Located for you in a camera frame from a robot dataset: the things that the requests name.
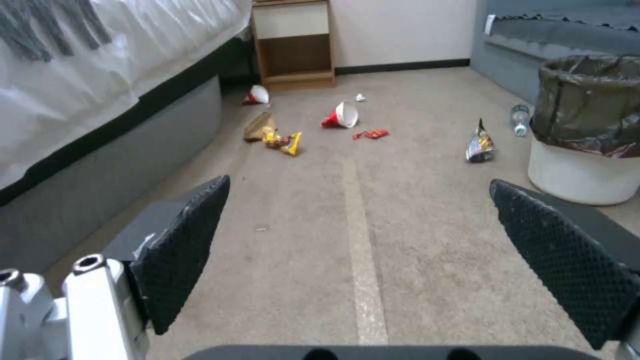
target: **trash bag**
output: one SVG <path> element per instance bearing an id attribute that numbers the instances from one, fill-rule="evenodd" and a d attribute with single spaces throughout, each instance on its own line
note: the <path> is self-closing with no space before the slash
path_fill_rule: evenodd
<path id="1" fill-rule="evenodd" d="M 568 56 L 540 68 L 536 138 L 610 158 L 640 156 L 640 57 Z"/>

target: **plastic cover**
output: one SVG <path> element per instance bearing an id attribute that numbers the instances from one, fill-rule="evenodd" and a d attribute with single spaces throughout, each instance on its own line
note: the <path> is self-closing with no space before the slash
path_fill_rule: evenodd
<path id="1" fill-rule="evenodd" d="M 611 158 L 640 156 L 640 58 L 546 62 L 531 129 L 549 145 Z"/>
<path id="2" fill-rule="evenodd" d="M 80 25 L 61 5 L 73 2 L 23 1 L 0 12 L 0 188 L 233 38 L 251 12 L 251 0 L 81 0 L 95 13 L 81 8 Z M 25 24 L 33 36 L 14 31 Z M 26 38 L 29 58 L 10 47 Z"/>

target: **beige carpet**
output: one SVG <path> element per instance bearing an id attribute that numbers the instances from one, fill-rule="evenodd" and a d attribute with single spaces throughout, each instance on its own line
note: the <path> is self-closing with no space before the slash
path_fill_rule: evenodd
<path id="1" fill-rule="evenodd" d="M 358 92 L 369 100 L 358 105 L 355 130 L 319 127 Z M 518 98 L 470 69 L 342 76 L 335 89 L 272 95 L 282 132 L 303 131 L 297 158 L 242 142 L 243 125 L 264 108 L 239 107 L 243 94 L 229 95 L 211 146 L 69 257 L 99 249 L 149 201 L 231 175 L 213 255 L 169 333 L 152 338 L 150 359 L 233 343 L 588 350 L 516 253 L 488 196 L 496 177 L 530 186 L 530 139 L 508 125 Z M 463 154 L 479 117 L 498 154 L 469 165 Z M 392 134 L 351 139 L 375 127 Z M 640 196 L 602 210 L 640 234 Z"/>

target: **wooden nightstand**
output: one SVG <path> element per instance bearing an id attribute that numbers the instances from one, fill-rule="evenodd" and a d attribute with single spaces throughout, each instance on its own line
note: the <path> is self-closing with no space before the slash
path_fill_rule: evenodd
<path id="1" fill-rule="evenodd" d="M 335 86 L 327 0 L 254 2 L 253 31 L 266 88 Z"/>

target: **textured grip pad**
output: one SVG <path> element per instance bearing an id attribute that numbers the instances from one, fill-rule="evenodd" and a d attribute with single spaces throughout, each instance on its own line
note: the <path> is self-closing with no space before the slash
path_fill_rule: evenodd
<path id="1" fill-rule="evenodd" d="M 217 177 L 189 194 L 173 222 L 129 265 L 141 305 L 158 335 L 180 313 L 207 263 L 229 187 L 229 176 Z"/>
<path id="2" fill-rule="evenodd" d="M 640 294 L 640 239 L 599 211 L 494 180 L 507 235 L 594 349 L 619 340 Z"/>

